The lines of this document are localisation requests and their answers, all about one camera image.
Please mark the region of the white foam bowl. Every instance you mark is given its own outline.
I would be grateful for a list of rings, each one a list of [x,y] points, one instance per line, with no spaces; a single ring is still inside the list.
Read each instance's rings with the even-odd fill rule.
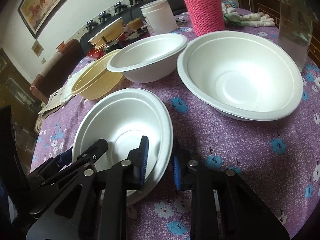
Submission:
[[[107,63],[107,70],[123,74],[134,83],[158,81],[177,68],[177,59],[188,39],[181,34],[161,34],[134,42]]]
[[[197,98],[236,120],[285,118],[303,96],[300,71],[288,53],[265,38],[238,31],[192,40],[178,57],[177,71]]]
[[[127,191],[127,204],[135,204],[146,197],[163,177],[174,142],[169,112],[155,94],[140,88],[127,88],[100,100],[86,114],[77,130],[72,161],[97,140],[104,139],[108,150],[95,166],[98,171],[107,170],[138,148],[144,135],[149,139],[145,185],[140,191]]]

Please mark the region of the beige plastic bowl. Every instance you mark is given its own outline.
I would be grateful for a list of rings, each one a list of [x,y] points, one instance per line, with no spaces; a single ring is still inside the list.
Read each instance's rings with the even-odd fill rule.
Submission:
[[[123,75],[107,70],[107,64],[120,51],[121,49],[116,49],[93,62],[75,81],[71,94],[95,100],[112,90]]]

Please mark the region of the red plates under stack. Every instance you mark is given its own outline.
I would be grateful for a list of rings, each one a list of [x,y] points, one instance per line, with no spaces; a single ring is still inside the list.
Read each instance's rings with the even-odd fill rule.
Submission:
[[[95,46],[87,53],[87,56],[98,60],[106,54],[106,51],[108,50],[109,47],[110,46],[108,46],[106,44],[100,45],[100,46]]]

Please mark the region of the stack of beige bowls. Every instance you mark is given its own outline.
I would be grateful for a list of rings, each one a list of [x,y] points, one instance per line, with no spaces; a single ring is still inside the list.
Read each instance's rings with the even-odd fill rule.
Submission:
[[[101,31],[99,31],[95,36],[93,36],[88,42],[95,47],[95,49],[100,49],[104,45],[118,39],[124,33],[123,19],[118,18],[112,23],[107,25]]]

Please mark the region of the white paper document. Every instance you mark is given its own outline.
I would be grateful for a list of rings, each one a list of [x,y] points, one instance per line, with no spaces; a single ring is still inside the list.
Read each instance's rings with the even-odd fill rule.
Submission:
[[[48,103],[39,112],[39,115],[46,117],[58,110],[60,107],[64,106],[69,100],[71,100],[71,98],[73,97],[73,94],[71,93],[72,87],[78,80],[80,75],[81,73],[70,75],[67,79],[67,83],[49,97]]]

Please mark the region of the wooden wardrobe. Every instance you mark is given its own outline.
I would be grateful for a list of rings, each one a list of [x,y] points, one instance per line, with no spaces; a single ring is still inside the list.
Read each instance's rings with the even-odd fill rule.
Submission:
[[[29,82],[1,49],[1,107],[10,105],[18,156],[28,174],[37,142],[35,124],[41,102],[30,92]]]

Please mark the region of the framed painting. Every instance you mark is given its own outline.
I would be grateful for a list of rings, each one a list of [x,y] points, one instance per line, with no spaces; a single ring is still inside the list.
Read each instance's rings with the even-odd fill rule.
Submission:
[[[22,0],[18,13],[25,26],[37,39],[56,11],[67,0]]]

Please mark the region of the white plastic jar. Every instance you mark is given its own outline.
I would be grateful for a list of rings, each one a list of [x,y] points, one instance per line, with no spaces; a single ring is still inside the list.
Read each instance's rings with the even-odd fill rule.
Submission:
[[[173,12],[167,0],[156,0],[140,7],[149,29],[155,34],[167,34],[177,29]]]

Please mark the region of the white gloves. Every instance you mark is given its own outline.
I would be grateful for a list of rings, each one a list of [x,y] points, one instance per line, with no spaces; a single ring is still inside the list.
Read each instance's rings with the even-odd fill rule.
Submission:
[[[274,27],[276,24],[274,19],[263,12],[250,13],[247,15],[239,14],[235,8],[223,8],[223,17],[226,23],[238,27]]]

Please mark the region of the clear glass water bottle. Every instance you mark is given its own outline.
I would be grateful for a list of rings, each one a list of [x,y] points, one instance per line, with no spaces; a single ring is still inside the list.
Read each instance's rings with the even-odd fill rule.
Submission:
[[[278,45],[303,70],[313,31],[313,13],[306,0],[279,0],[280,26]]]

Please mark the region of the pink knit-sleeved bottle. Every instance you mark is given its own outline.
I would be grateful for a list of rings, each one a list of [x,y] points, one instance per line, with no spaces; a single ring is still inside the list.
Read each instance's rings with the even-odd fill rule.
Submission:
[[[197,36],[225,29],[222,0],[184,0],[184,2]]]

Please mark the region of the small wall plaque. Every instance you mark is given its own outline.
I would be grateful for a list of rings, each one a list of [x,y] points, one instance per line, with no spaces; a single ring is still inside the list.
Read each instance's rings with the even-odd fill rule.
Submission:
[[[31,49],[37,57],[39,57],[44,50],[43,46],[41,46],[38,40],[35,40]]]

